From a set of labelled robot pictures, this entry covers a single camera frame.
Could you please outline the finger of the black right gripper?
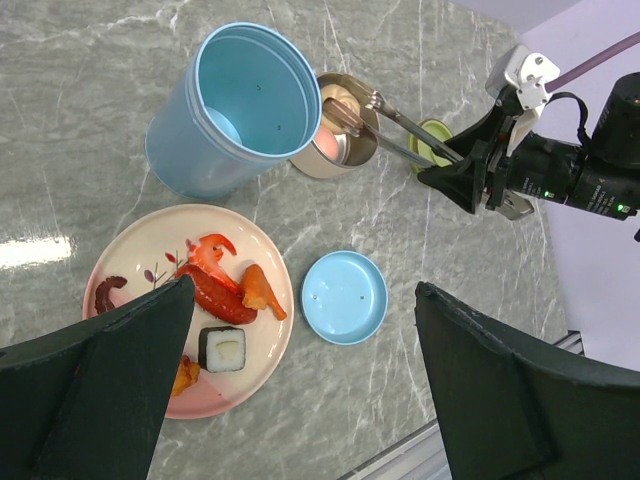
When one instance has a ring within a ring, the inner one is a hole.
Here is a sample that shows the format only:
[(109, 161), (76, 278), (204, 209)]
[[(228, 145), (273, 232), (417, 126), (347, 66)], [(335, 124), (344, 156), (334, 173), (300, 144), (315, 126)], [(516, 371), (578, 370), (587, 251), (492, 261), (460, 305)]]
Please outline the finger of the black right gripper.
[(487, 160), (505, 147), (504, 122), (504, 111), (493, 107), (471, 127), (445, 141), (445, 145), (463, 159), (471, 156)]
[(417, 174), (418, 180), (446, 196), (469, 214), (476, 214), (481, 203), (487, 167), (484, 162), (463, 162), (461, 166), (424, 169)]

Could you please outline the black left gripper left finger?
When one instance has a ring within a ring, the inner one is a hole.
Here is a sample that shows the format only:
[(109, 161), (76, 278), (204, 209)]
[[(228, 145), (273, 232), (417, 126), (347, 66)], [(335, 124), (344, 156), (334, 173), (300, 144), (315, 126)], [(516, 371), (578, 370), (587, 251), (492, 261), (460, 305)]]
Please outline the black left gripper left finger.
[(146, 478), (194, 305), (181, 278), (3, 348), (2, 478)]

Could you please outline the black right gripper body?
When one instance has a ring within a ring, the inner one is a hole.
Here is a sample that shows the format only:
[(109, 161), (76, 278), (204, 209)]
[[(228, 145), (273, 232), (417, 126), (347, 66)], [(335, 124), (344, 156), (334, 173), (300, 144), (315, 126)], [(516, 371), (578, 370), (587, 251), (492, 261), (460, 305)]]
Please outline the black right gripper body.
[(485, 207), (510, 220), (523, 218), (534, 211), (529, 199), (555, 198), (554, 141), (529, 132), (512, 153), (507, 152), (516, 120), (524, 112), (516, 89), (502, 88), (490, 112), (482, 119), (479, 138), (484, 149)]

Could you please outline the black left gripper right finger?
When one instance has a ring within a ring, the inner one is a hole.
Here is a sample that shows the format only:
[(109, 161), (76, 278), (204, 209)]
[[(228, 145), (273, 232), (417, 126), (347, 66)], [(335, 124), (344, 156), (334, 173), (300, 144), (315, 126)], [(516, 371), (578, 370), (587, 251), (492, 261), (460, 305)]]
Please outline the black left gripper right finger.
[(415, 295), (453, 478), (638, 478), (638, 372), (539, 340), (431, 283)]

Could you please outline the orange toy chicken wing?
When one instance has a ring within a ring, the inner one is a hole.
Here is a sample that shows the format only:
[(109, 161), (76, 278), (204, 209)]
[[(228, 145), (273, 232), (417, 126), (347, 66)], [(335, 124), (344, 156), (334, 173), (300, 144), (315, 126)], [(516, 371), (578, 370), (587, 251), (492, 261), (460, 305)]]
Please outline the orange toy chicken wing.
[(182, 355), (171, 396), (180, 396), (186, 389), (195, 385), (199, 379), (200, 369), (201, 367), (197, 362), (193, 362), (188, 355)]

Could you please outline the pink toy egg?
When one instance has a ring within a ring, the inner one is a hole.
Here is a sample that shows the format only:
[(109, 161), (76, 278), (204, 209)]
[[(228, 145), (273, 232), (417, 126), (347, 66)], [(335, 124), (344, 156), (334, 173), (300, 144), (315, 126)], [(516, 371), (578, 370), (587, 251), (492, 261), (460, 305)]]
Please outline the pink toy egg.
[(320, 126), (313, 140), (317, 150), (328, 160), (343, 164), (348, 155), (348, 144), (345, 134), (334, 134), (324, 126)]

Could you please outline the toy sushi roll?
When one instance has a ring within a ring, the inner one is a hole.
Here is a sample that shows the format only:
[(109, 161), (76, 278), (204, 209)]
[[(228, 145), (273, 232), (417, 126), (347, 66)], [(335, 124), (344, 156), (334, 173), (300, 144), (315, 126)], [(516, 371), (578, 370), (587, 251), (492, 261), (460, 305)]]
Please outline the toy sushi roll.
[(240, 371), (246, 364), (246, 335), (240, 328), (203, 328), (198, 337), (198, 364), (210, 373)]

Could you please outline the steel food tongs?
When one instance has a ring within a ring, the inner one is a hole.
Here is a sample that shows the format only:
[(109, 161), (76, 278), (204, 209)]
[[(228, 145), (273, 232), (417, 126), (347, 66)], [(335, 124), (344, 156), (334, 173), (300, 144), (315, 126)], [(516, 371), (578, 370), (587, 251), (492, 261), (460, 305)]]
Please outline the steel food tongs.
[(450, 165), (460, 164), (463, 156), (448, 146), (444, 140), (427, 132), (410, 120), (376, 89), (353, 84), (352, 95), (360, 100), (365, 110), (373, 112), (380, 120), (394, 124), (393, 134), (375, 127), (362, 114), (356, 114), (334, 97), (323, 101), (324, 116), (353, 137), (371, 137), (383, 150), (408, 160), (421, 169), (441, 167), (437, 158), (447, 160)]

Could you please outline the cream toy steamed bun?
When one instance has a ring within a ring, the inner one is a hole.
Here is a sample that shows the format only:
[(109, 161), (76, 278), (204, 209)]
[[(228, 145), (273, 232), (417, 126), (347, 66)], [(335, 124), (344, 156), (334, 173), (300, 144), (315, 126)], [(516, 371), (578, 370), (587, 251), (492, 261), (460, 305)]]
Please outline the cream toy steamed bun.
[(321, 88), (321, 97), (325, 101), (329, 98), (344, 104), (351, 112), (360, 114), (360, 103), (346, 88), (338, 84), (327, 84)]

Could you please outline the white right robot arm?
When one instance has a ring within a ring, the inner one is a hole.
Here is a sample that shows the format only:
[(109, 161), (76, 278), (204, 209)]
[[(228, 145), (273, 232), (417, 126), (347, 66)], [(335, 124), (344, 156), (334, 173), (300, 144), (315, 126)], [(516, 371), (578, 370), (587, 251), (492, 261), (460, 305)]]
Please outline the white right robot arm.
[(513, 152), (510, 134), (523, 109), (512, 86), (502, 88), (480, 121), (446, 144), (462, 160), (424, 169), (418, 180), (474, 214), (481, 207), (515, 221), (540, 198), (624, 221), (639, 211), (639, 75), (614, 84), (598, 123), (586, 131), (588, 108), (577, 102), (576, 143), (529, 132)]

